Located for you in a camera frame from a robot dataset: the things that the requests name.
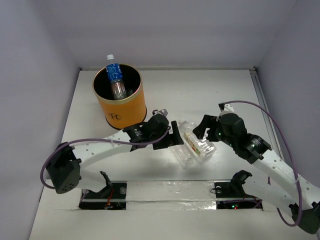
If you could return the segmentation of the clear unlabeled plastic bottle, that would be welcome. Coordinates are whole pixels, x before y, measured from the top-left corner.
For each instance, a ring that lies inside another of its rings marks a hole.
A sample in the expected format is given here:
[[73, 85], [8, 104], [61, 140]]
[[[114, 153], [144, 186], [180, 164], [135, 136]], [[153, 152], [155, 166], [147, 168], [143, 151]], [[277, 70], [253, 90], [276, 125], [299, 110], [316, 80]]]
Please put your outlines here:
[[194, 122], [180, 120], [178, 122], [178, 130], [183, 140], [183, 145], [175, 145], [171, 148], [171, 152], [179, 162], [183, 169], [191, 169], [200, 164], [197, 154], [197, 137], [193, 133], [193, 129], [197, 125]]

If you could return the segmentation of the blue label water bottle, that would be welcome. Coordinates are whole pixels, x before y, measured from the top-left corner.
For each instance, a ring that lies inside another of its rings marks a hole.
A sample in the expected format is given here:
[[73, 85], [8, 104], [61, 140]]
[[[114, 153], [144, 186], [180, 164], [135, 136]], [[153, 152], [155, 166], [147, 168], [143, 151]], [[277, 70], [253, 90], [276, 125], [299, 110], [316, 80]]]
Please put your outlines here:
[[127, 97], [127, 91], [123, 80], [123, 73], [120, 64], [115, 62], [113, 54], [107, 55], [106, 72], [113, 98], [115, 100], [125, 99]]

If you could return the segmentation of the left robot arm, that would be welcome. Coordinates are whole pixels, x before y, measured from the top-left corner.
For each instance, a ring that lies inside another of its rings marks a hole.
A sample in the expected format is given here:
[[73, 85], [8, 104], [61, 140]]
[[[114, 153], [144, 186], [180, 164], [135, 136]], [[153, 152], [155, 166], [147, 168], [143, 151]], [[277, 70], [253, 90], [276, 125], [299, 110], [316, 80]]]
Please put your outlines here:
[[65, 194], [73, 189], [88, 189], [104, 198], [111, 185], [104, 180], [92, 180], [85, 170], [109, 157], [143, 149], [154, 150], [183, 145], [176, 121], [168, 121], [165, 110], [152, 114], [148, 121], [127, 126], [105, 138], [83, 138], [63, 142], [46, 159], [40, 170], [44, 187]]

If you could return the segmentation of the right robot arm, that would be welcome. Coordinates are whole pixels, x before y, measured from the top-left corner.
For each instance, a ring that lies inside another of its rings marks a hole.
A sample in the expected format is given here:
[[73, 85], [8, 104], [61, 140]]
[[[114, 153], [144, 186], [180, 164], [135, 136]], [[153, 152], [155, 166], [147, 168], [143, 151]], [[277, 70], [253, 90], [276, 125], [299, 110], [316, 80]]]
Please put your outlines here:
[[248, 133], [241, 117], [233, 112], [219, 116], [205, 115], [192, 131], [198, 139], [223, 142], [235, 154], [264, 172], [276, 185], [258, 181], [244, 170], [232, 179], [230, 190], [235, 196], [244, 193], [258, 197], [289, 215], [308, 234], [320, 229], [320, 189], [294, 170], [258, 135]]

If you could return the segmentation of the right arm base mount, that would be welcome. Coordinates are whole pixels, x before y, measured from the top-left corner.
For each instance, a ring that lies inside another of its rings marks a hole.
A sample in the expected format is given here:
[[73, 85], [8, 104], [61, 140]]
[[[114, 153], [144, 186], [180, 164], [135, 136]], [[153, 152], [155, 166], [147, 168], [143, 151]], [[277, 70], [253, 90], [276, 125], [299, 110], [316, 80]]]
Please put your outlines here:
[[218, 181], [210, 190], [216, 196], [217, 210], [257, 209], [263, 210], [262, 200], [253, 195], [246, 194], [243, 185], [252, 174], [240, 170], [228, 181]]

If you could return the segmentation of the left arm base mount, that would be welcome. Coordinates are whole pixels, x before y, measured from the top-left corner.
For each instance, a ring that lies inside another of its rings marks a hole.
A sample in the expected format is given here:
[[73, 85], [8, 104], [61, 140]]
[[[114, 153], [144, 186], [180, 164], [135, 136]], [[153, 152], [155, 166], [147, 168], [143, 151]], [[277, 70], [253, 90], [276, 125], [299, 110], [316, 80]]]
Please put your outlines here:
[[127, 182], [112, 182], [104, 171], [100, 174], [104, 178], [104, 188], [98, 192], [84, 189], [78, 207], [81, 210], [126, 210]]

